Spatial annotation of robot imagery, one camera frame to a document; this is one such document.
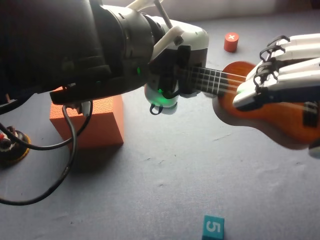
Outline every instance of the gray tabletop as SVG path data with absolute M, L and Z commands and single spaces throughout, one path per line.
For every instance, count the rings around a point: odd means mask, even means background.
M 279 35 L 319 32 L 320 11 L 197 22 L 210 34 L 207 66 L 259 62 Z M 237 53 L 224 35 L 240 36 Z M 64 183 L 35 205 L 0 205 L 1 240 L 199 240 L 204 215 L 225 218 L 226 240 L 315 240 L 320 236 L 320 161 L 260 131 L 230 126 L 203 94 L 153 116 L 143 89 L 123 95 L 125 143 L 82 150 Z M 37 145 L 61 141 L 50 97 L 35 95 L 0 117 Z M 57 179 L 68 149 L 31 151 L 0 172 L 0 193 L 32 198 Z

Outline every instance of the teal cube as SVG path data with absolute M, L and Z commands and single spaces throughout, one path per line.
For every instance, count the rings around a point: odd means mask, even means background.
M 225 219 L 216 216 L 204 216 L 202 240 L 223 240 Z

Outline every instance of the orange box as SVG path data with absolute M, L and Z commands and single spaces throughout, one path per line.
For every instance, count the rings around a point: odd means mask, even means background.
M 85 121 L 75 109 L 67 109 L 73 125 L 78 130 Z M 63 140 L 71 137 L 62 106 L 51 104 L 50 121 Z M 78 148 L 101 148 L 124 143 L 124 108 L 121 95 L 93 101 L 91 120 L 78 137 Z

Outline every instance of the number 5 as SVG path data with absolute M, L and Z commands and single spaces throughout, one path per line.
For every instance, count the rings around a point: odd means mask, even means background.
M 220 233 L 220 223 L 217 223 L 217 222 L 212 222 L 212 225 L 213 227 L 210 227 L 210 224 L 211 222 L 210 221 L 207 221 L 206 222 L 206 229 L 209 231 L 209 232 L 214 232 L 216 230 L 216 227 L 218 228 L 217 229 L 217 232 Z

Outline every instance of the wooden ukulele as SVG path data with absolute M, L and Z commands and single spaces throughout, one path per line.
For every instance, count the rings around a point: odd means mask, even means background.
M 254 67 L 244 61 L 233 62 L 223 71 L 191 67 L 186 81 L 194 89 L 217 96 L 213 99 L 213 109 L 226 124 L 256 128 L 289 149 L 303 149 L 319 139 L 316 103 L 270 103 L 252 111 L 240 111 L 233 106 L 238 86 Z

